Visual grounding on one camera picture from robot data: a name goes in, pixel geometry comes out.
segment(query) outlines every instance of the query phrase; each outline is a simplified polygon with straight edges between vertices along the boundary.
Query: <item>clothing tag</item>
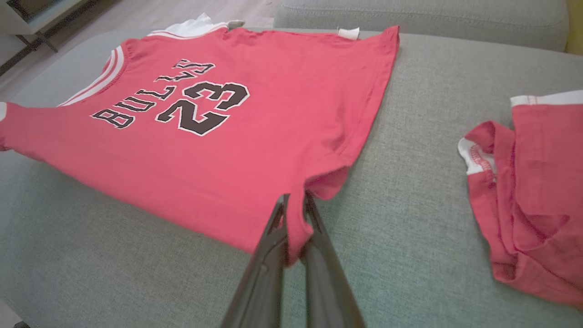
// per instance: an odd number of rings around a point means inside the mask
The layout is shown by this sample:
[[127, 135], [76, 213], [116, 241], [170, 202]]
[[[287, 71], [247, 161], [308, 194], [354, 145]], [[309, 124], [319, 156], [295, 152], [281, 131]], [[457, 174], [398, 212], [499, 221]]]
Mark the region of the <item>clothing tag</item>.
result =
[[338, 29], [338, 35], [351, 40], [358, 40], [360, 34], [360, 27], [352, 30]]
[[6, 117], [6, 103], [0, 102], [0, 121]]

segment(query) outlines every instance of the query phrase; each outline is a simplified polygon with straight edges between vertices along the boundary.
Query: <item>gray couch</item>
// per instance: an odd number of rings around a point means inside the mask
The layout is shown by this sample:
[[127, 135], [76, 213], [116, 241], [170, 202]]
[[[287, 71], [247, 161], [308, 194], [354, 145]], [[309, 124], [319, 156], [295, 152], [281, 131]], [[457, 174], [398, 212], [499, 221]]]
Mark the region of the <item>gray couch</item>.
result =
[[563, 51], [566, 0], [279, 0], [276, 28], [401, 32]]
[[[146, 33], [88, 40], [11, 101], [62, 102]], [[318, 203], [368, 327], [583, 326], [575, 309], [493, 280], [456, 150], [482, 121], [510, 125], [511, 96], [574, 89], [583, 57], [401, 35], [368, 142], [342, 191]], [[31, 327], [218, 327], [249, 258], [0, 153], [0, 298]], [[286, 271], [283, 327], [304, 326], [303, 274]]]

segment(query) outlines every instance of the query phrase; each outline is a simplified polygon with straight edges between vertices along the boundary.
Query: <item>chicago bulls jersey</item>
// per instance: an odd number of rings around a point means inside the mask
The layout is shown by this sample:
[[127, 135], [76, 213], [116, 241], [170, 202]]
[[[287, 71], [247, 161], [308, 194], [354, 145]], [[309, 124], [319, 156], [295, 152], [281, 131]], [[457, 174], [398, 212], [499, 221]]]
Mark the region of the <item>chicago bulls jersey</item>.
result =
[[340, 189], [381, 103], [398, 27], [365, 40], [193, 30], [123, 42], [59, 107], [0, 103], [0, 148], [248, 252], [290, 193], [294, 261], [312, 232], [304, 189], [324, 199]]

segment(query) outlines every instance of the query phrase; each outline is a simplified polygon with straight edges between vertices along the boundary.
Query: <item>red fabric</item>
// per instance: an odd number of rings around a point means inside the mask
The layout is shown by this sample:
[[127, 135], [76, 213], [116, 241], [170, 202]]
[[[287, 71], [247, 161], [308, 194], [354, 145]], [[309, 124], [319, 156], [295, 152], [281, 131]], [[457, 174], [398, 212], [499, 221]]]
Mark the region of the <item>red fabric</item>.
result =
[[583, 104], [519, 105], [516, 132], [486, 122], [467, 134], [497, 172], [468, 176], [494, 278], [583, 309]]
[[[51, 109], [8, 103], [0, 146], [247, 252], [279, 196], [291, 193], [293, 263], [312, 234], [302, 213], [304, 188], [325, 199], [338, 192], [366, 141], [398, 48], [398, 27], [356, 41], [245, 29], [131, 39], [94, 83], [111, 80], [104, 88]], [[193, 62], [199, 65], [189, 67]], [[190, 92], [204, 81], [238, 91]], [[221, 108], [242, 88], [246, 97]], [[173, 91], [161, 99], [139, 90]], [[211, 118], [220, 124], [193, 130]]]

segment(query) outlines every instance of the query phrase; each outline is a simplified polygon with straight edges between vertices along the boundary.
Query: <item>white armhole trim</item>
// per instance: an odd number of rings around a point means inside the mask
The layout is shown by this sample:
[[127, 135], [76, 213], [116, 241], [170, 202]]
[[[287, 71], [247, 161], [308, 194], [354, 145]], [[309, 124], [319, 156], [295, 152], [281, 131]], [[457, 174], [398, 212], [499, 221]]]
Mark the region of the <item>white armhole trim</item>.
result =
[[6, 117], [6, 103], [0, 102], [0, 122]]
[[518, 105], [534, 105], [534, 104], [548, 104], [548, 105], [569, 105], [569, 104], [583, 104], [583, 90], [575, 90], [563, 93], [555, 93], [548, 96], [516, 96], [510, 98], [512, 107]]
[[228, 29], [228, 26], [229, 24], [225, 22], [213, 24], [210, 21], [210, 17], [202, 13], [197, 19], [189, 19], [186, 22], [174, 24], [163, 30], [152, 31], [148, 36], [165, 36], [179, 40], [194, 39], [218, 29]]
[[484, 153], [477, 143], [462, 138], [458, 143], [458, 151], [468, 166], [468, 171], [466, 172], [467, 175], [488, 170], [492, 171], [493, 175], [496, 174], [494, 154]]
[[106, 70], [85, 89], [74, 94], [64, 103], [59, 106], [67, 106], [79, 102], [91, 95], [96, 94], [105, 88], [115, 77], [119, 74], [121, 68], [124, 66], [124, 51], [121, 46], [118, 46], [111, 52], [109, 65]]

